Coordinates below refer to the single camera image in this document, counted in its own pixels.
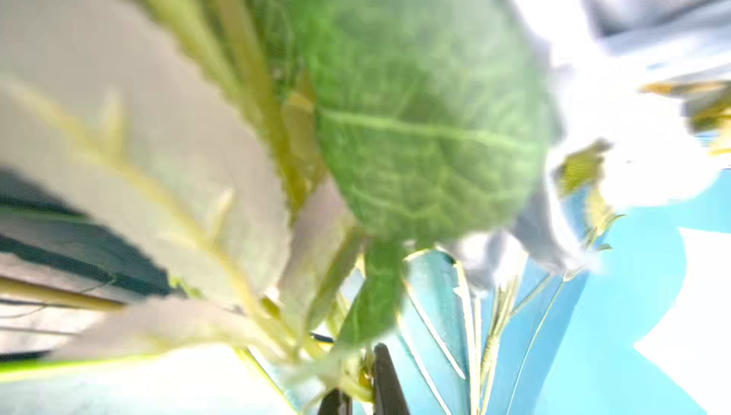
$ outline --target dark object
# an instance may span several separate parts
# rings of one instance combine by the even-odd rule
[[[373,366],[373,385],[376,389],[374,415],[409,415],[409,407],[398,383],[396,369],[393,367],[388,348],[380,343],[376,352],[376,364]]]
[[[409,407],[398,382],[388,347],[380,343],[373,351],[376,355],[376,362],[373,365],[373,386],[376,390],[373,415],[409,415]],[[352,415],[352,413],[353,402],[350,396],[339,389],[327,393],[317,410],[317,415]]]
[[[353,401],[350,396],[335,388],[322,400],[317,415],[352,415]]]
[[[333,337],[327,337],[324,335],[317,334],[316,332],[311,332],[310,336],[315,339],[317,342],[320,343],[335,343],[333,340]]]
[[[111,230],[85,220],[43,185],[0,167],[0,254],[143,296],[170,293],[168,276],[147,256]]]
[[[24,351],[23,353],[0,354],[0,362],[17,362],[41,359],[50,354],[50,350]]]

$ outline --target white surface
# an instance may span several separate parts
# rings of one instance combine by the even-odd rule
[[[149,365],[0,385],[4,415],[293,415],[225,346],[188,348]]]
[[[675,305],[635,349],[688,392],[708,415],[731,413],[731,328],[726,298],[731,235],[681,229],[686,277]]]
[[[605,57],[567,73],[557,92],[565,138],[557,159],[603,138],[602,196],[618,212],[689,200],[709,188],[725,162],[707,155],[681,115],[681,101],[637,91],[640,76]]]
[[[586,62],[597,51],[581,0],[514,0],[529,29],[550,43],[552,67]]]

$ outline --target plant stem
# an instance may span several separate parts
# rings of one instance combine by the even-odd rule
[[[340,328],[343,326],[345,318],[348,317],[348,310],[350,309],[350,303],[343,296],[341,292],[338,292],[333,299],[333,306],[330,308],[330,312],[325,317],[325,324],[327,330],[330,331],[330,336],[334,340],[337,340]]]
[[[341,377],[338,386],[357,401],[373,402],[373,388],[370,386],[363,386],[361,383],[349,376]]]
[[[117,301],[105,300],[87,294],[67,292],[50,286],[36,285],[35,283],[18,281],[2,276],[0,276],[0,293],[102,312],[120,310],[124,306],[124,304]]]
[[[536,296],[541,294],[543,292],[543,290],[546,289],[548,284],[551,283],[551,280],[553,280],[553,275],[547,274],[543,278],[543,280],[541,280],[541,282],[538,283],[538,285],[536,285],[536,287],[533,289],[533,291],[530,292],[528,294],[528,296],[526,296],[522,301],[520,301],[520,304],[518,304],[516,306],[516,308],[512,310],[512,312],[510,313],[510,318],[513,318],[518,313],[520,313],[521,310],[525,309],[526,305],[528,305],[532,300],[535,299]]]
[[[269,141],[276,154],[282,180],[287,187],[292,211],[296,212],[306,199],[306,183],[295,167],[279,103],[273,96],[269,67],[259,43],[253,18],[244,0],[213,0],[224,27],[224,33],[233,48],[236,66],[242,75],[244,94],[254,97],[261,109],[260,133]]]
[[[495,382],[495,368],[498,364],[498,353],[500,351],[500,337],[488,337],[488,343],[485,346],[485,355],[482,358],[483,370],[486,370],[484,376],[487,385],[485,387],[485,396],[482,399],[482,410],[480,415],[485,415],[490,404],[490,394],[493,391],[493,383]]]

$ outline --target leaf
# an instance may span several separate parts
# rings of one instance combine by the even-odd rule
[[[108,314],[80,336],[54,350],[49,359],[86,361],[161,354],[203,343],[225,343],[277,356],[265,333],[250,318],[210,301],[151,298]]]
[[[406,289],[406,252],[398,241],[373,241],[365,252],[365,282],[340,329],[336,347],[355,347],[396,324]]]
[[[269,66],[269,78],[274,83],[280,103],[297,88],[305,63],[295,42],[290,17],[292,0],[246,0],[254,16],[254,26],[262,40]]]
[[[281,312],[306,333],[322,322],[335,293],[351,273],[362,236],[355,218],[328,179],[308,198],[292,233],[292,255],[279,279]]]
[[[595,230],[597,237],[608,230],[614,216],[614,211],[602,198],[599,189],[596,186],[590,188],[589,194],[586,196],[586,222],[590,228]]]
[[[35,1],[8,8],[3,20],[22,14],[34,23],[8,31],[14,48],[0,55],[0,70],[40,80],[59,99],[5,81],[0,166],[62,196],[208,299],[245,302],[244,273],[251,297],[260,296],[287,261],[289,214],[276,168],[250,128],[128,3]],[[44,16],[56,12],[68,18]],[[94,29],[69,30],[68,19]],[[43,61],[34,60],[39,49],[47,50]],[[110,85],[125,104],[123,157],[108,156],[92,129]],[[211,236],[208,224],[221,218],[219,202],[231,190],[222,233]]]
[[[507,224],[550,125],[502,1],[293,1],[319,145],[362,225],[429,244]]]
[[[731,153],[731,118],[726,118],[718,128],[720,135],[709,147],[710,153],[716,156]]]
[[[696,88],[696,91],[690,91],[684,98],[683,110],[690,115],[693,131],[696,134],[712,131],[723,125],[724,114],[731,105],[731,87],[727,81],[711,82]]]
[[[282,104],[281,112],[295,154],[295,167],[305,178],[308,191],[313,191],[327,176],[327,165],[315,140],[314,98],[304,92],[303,89],[292,92]]]
[[[559,167],[559,194],[562,198],[576,193],[590,183],[596,183],[602,176],[602,154],[610,148],[598,140],[584,150],[572,153]]]
[[[207,77],[218,82],[227,98],[239,109],[244,118],[268,144],[277,160],[292,206],[297,209],[306,197],[306,184],[295,169],[295,156],[289,147],[289,138],[279,109],[280,102],[273,95],[270,68],[265,52],[252,24],[256,21],[249,13],[245,0],[141,0],[153,17],[169,27],[186,52],[203,69]],[[283,0],[274,0],[274,6],[283,6]],[[253,13],[257,8],[251,7]],[[266,27],[277,21],[260,18]],[[286,69],[287,87],[294,82],[300,70],[294,65],[296,54],[287,36],[276,36],[279,42],[290,42]]]

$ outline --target blue surface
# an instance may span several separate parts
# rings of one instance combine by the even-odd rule
[[[679,228],[731,232],[731,172],[667,207],[634,209],[608,235],[608,275],[590,277],[549,373],[536,415],[705,413],[633,348],[678,296],[686,261]]]

